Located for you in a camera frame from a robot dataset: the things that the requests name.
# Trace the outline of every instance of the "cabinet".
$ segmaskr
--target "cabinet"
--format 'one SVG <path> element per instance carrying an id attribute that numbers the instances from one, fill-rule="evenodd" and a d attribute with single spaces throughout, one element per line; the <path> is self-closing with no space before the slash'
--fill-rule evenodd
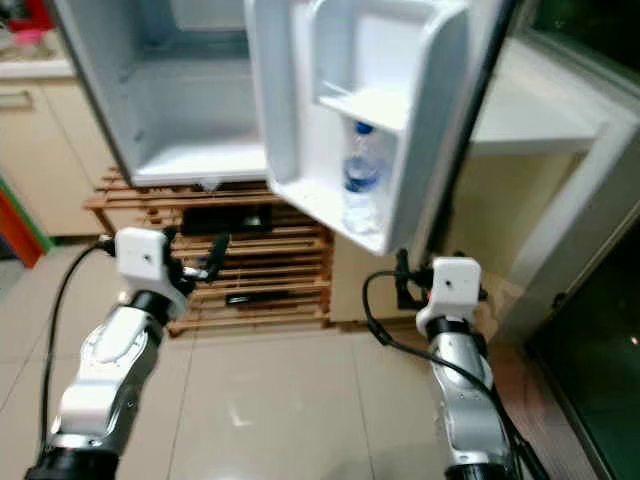
<path id="1" fill-rule="evenodd" d="M 91 183 L 37 82 L 0 83 L 0 168 L 47 235 L 99 231 L 82 209 Z"/>

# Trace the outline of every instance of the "plastic bottle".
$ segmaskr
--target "plastic bottle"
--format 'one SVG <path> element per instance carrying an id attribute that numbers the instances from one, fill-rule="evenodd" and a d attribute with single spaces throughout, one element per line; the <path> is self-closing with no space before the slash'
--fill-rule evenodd
<path id="1" fill-rule="evenodd" d="M 381 228 L 381 159 L 373 141 L 373 127 L 362 122 L 354 127 L 353 152 L 343 166 L 343 222 L 354 233 L 375 233 Z"/>

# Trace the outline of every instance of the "wooden shoe rack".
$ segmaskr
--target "wooden shoe rack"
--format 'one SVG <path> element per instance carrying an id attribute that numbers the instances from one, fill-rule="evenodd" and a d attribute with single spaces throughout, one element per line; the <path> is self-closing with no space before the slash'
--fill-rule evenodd
<path id="1" fill-rule="evenodd" d="M 186 208 L 270 205 L 268 233 L 232 233 L 224 268 L 218 278 L 200 285 L 189 298 L 189 310 L 169 325 L 169 332 L 204 327 L 231 327 L 316 322 L 329 324 L 333 235 L 307 215 L 273 195 L 264 182 L 222 184 L 213 192 L 195 186 L 129 187 L 117 170 L 102 179 L 85 208 L 107 233 L 115 233 L 111 210 L 135 209 L 139 226 L 180 226 Z M 173 242 L 173 255 L 195 266 L 206 257 L 213 235 L 183 236 Z M 227 296 L 270 294 L 238 307 Z"/>

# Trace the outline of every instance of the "blue bottle cap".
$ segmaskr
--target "blue bottle cap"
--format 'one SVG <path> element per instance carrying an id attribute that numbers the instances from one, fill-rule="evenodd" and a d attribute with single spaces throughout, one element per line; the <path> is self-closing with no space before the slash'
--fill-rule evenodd
<path id="1" fill-rule="evenodd" d="M 373 131 L 373 127 L 363 122 L 356 122 L 356 132 L 360 135 L 368 135 Z"/>

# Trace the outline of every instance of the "white refrigerator door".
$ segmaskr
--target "white refrigerator door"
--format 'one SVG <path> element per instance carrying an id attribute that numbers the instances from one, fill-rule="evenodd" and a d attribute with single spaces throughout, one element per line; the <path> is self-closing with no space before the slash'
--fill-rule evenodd
<path id="1" fill-rule="evenodd" d="M 417 259 L 464 158 L 511 0 L 246 0 L 271 189 L 367 250 Z M 355 121 L 384 159 L 382 226 L 343 216 Z"/>

